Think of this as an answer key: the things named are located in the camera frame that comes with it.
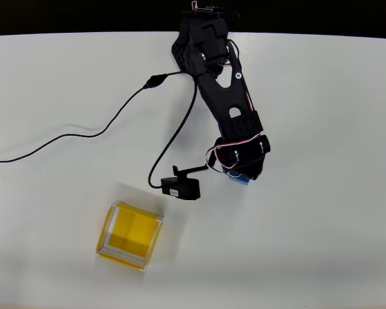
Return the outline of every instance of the white surface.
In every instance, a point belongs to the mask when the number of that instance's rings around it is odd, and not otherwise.
[[[0,37],[0,158],[103,128],[176,33]],[[193,83],[138,95],[103,136],[0,165],[0,302],[68,308],[317,308],[386,303],[386,41],[233,34],[271,143],[245,187],[198,174],[196,202],[147,185]],[[203,164],[201,98],[154,174]],[[111,202],[164,213],[146,273],[95,254]]]

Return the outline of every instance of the black cable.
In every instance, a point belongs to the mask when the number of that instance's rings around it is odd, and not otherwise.
[[[137,96],[140,92],[142,92],[144,89],[148,89],[148,88],[154,88],[154,87],[157,87],[159,85],[161,85],[161,83],[168,77],[168,76],[171,76],[171,75],[177,75],[177,74],[185,74],[186,72],[173,72],[173,73],[166,73],[166,74],[161,74],[161,75],[153,75],[152,77],[150,77],[150,79],[146,82],[146,84],[140,88],[138,91],[136,91],[135,93],[133,93],[131,95],[131,97],[122,105],[122,107],[118,110],[118,112],[116,113],[116,115],[110,120],[110,122],[106,125],[106,127],[101,130],[99,133],[96,133],[96,134],[93,134],[93,135],[83,135],[83,134],[75,134],[75,133],[68,133],[68,134],[62,134],[62,135],[59,135],[58,137],[55,137],[53,138],[52,140],[48,141],[47,143],[41,145],[39,148],[33,150],[32,152],[30,153],[27,153],[23,156],[19,156],[17,158],[14,158],[14,159],[10,159],[10,160],[0,160],[0,163],[11,163],[11,162],[15,162],[15,161],[19,161],[19,160],[22,160],[24,158],[27,158],[28,156],[31,156],[31,155],[34,155],[37,151],[45,148],[47,145],[50,145],[51,143],[55,142],[56,140],[59,140],[60,138],[63,138],[63,137],[68,137],[68,136],[74,136],[74,137],[82,137],[82,138],[94,138],[94,137],[98,137],[100,135],[102,135],[103,133],[105,133],[107,131],[107,129],[109,129],[110,125],[116,120],[116,118],[119,116],[119,114],[122,112],[123,108],[126,107],[126,105],[128,105],[128,103],[130,101],[132,101],[132,99]]]
[[[126,107],[126,105],[135,97],[137,96],[137,94],[139,94],[142,90],[144,90],[145,88],[142,87],[140,88],[138,91],[136,91],[135,93],[132,94],[132,96],[123,104],[123,106],[118,110],[118,112],[116,113],[116,115],[113,117],[112,120],[110,120],[110,122],[106,125],[106,127],[101,130],[99,133],[96,133],[96,134],[93,134],[93,135],[83,135],[83,134],[74,134],[74,133],[67,133],[67,134],[62,134],[62,135],[59,135],[58,137],[55,137],[54,139],[52,140],[49,140],[47,143],[41,145],[39,148],[37,148],[36,150],[33,150],[32,152],[28,153],[28,154],[25,154],[23,156],[19,156],[18,158],[14,158],[14,159],[10,159],[10,160],[0,160],[0,163],[10,163],[10,162],[15,162],[15,161],[19,161],[21,159],[24,159],[24,158],[27,158],[28,156],[31,156],[31,155],[34,155],[37,151],[45,148],[47,145],[50,145],[51,143],[55,142],[56,140],[60,139],[60,138],[63,138],[63,137],[67,137],[67,136],[75,136],[75,137],[83,137],[83,138],[93,138],[93,137],[98,137],[99,135],[103,134],[104,132],[107,131],[107,129],[109,129],[109,126],[113,123],[113,121],[116,120],[116,118],[119,116],[119,114],[122,112],[123,108]]]
[[[182,73],[189,74],[187,72],[177,72],[177,74],[182,74]],[[149,182],[149,185],[153,189],[161,189],[163,187],[162,185],[153,185],[152,184],[151,178],[152,178],[153,172],[154,172],[156,166],[159,164],[161,158],[163,158],[163,155],[166,153],[167,149],[170,147],[170,145],[173,143],[173,141],[176,139],[177,135],[179,134],[179,132],[181,131],[181,129],[185,125],[186,120],[187,120],[188,116],[190,115],[190,112],[192,111],[192,108],[193,108],[193,105],[194,105],[194,101],[196,101],[196,95],[198,93],[198,83],[196,82],[196,79],[193,77],[193,75],[191,75],[191,74],[189,74],[189,75],[193,78],[193,81],[194,81],[193,99],[192,99],[192,102],[190,103],[190,106],[188,107],[188,110],[186,112],[185,117],[181,121],[181,123],[180,123],[179,127],[177,128],[176,132],[174,132],[172,138],[169,140],[169,142],[167,143],[167,145],[165,146],[165,148],[163,149],[163,151],[161,152],[161,154],[159,155],[159,157],[157,158],[157,160],[153,164],[152,169],[150,170],[148,182]]]

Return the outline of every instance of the black wire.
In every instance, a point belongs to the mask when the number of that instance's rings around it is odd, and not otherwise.
[[[177,72],[177,73],[173,73],[172,75],[175,75],[175,74],[183,74],[183,73],[189,74],[189,73],[187,73],[187,72]],[[181,121],[181,123],[180,123],[178,129],[176,130],[176,132],[174,132],[172,138],[169,140],[169,142],[167,143],[167,145],[165,146],[165,148],[163,149],[163,151],[161,152],[161,154],[159,155],[159,157],[157,158],[157,160],[156,160],[155,163],[153,164],[152,169],[150,170],[148,182],[149,182],[149,185],[150,185],[153,189],[161,189],[161,188],[163,187],[162,185],[153,185],[153,184],[152,184],[151,178],[152,178],[153,172],[154,172],[156,166],[159,164],[161,158],[163,158],[163,155],[166,153],[167,149],[170,147],[170,145],[173,143],[173,141],[176,139],[177,135],[179,134],[179,132],[181,131],[181,129],[182,129],[183,126],[185,125],[186,120],[187,120],[188,116],[190,115],[190,112],[192,111],[192,108],[193,108],[193,105],[194,105],[194,101],[196,101],[196,95],[197,95],[197,93],[198,93],[198,83],[196,82],[196,79],[195,79],[191,74],[189,74],[189,75],[193,78],[193,81],[194,81],[193,99],[192,99],[192,102],[190,103],[190,106],[188,107],[188,110],[187,110],[187,112],[186,112],[186,115],[185,115],[185,117],[183,118],[183,120]]]
[[[122,112],[123,108],[126,107],[126,105],[135,97],[137,96],[137,94],[139,94],[142,90],[144,90],[145,88],[142,87],[140,88],[138,91],[136,91],[135,93],[132,94],[132,96],[123,104],[123,106],[118,110],[118,112],[116,113],[116,115],[113,117],[112,120],[110,120],[110,122],[106,125],[106,127],[101,130],[99,133],[96,133],[96,134],[93,134],[93,135],[82,135],[82,134],[73,134],[73,133],[68,133],[68,134],[62,134],[62,135],[59,135],[58,137],[55,137],[54,139],[48,141],[47,143],[41,145],[39,148],[37,148],[36,150],[33,150],[32,152],[28,153],[28,154],[25,154],[24,156],[19,156],[18,158],[14,158],[14,159],[11,159],[11,160],[0,160],[0,163],[10,163],[10,162],[15,162],[15,161],[19,161],[21,159],[24,159],[24,158],[27,158],[28,156],[31,156],[33,154],[35,154],[37,151],[45,148],[47,145],[50,145],[51,143],[55,142],[56,140],[62,138],[62,137],[67,137],[67,136],[75,136],[75,137],[83,137],[83,138],[93,138],[93,137],[98,137],[99,135],[102,135],[104,132],[107,131],[107,129],[109,129],[109,126],[113,123],[113,121],[116,120],[116,118],[119,116],[119,114]]]

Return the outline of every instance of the robotic arm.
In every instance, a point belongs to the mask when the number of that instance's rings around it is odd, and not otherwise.
[[[175,177],[161,180],[164,194],[183,200],[200,197],[199,181],[187,178],[188,173],[214,169],[218,160],[222,173],[256,180],[262,172],[264,157],[270,152],[268,138],[261,134],[262,124],[244,81],[239,49],[227,39],[225,12],[223,8],[198,9],[194,5],[192,11],[183,13],[179,37],[172,45],[180,70],[195,78],[221,134],[207,151],[206,165],[184,171],[173,167]],[[232,77],[230,86],[223,88],[216,79],[226,64],[232,67]],[[231,116],[232,109],[238,109],[240,114]]]

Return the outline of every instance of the black background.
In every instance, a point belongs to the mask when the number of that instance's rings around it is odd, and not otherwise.
[[[199,1],[234,8],[234,31],[386,38],[386,0]],[[178,31],[191,1],[0,0],[0,35],[59,32]]]

